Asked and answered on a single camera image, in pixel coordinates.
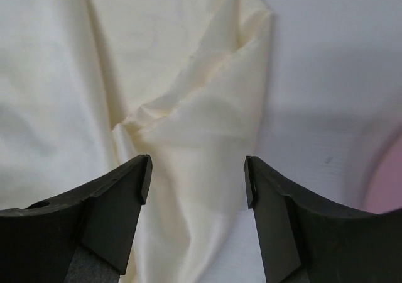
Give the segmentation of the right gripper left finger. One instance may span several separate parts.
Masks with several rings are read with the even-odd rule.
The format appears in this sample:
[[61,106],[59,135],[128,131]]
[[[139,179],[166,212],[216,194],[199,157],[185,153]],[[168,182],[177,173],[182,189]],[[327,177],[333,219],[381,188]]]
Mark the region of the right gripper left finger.
[[153,164],[139,155],[63,194],[1,211],[2,282],[118,282]]

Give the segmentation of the cream cloth napkin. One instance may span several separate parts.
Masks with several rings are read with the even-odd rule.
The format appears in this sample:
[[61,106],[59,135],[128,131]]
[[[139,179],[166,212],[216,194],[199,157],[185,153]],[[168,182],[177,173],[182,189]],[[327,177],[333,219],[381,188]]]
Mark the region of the cream cloth napkin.
[[244,207],[264,104],[261,0],[1,0],[1,208],[148,154],[124,282],[199,282]]

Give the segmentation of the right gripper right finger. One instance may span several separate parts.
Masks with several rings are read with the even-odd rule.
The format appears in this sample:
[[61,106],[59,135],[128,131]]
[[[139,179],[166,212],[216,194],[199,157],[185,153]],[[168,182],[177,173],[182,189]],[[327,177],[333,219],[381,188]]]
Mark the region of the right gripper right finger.
[[401,211],[322,197],[258,157],[244,163],[267,282],[400,282]]

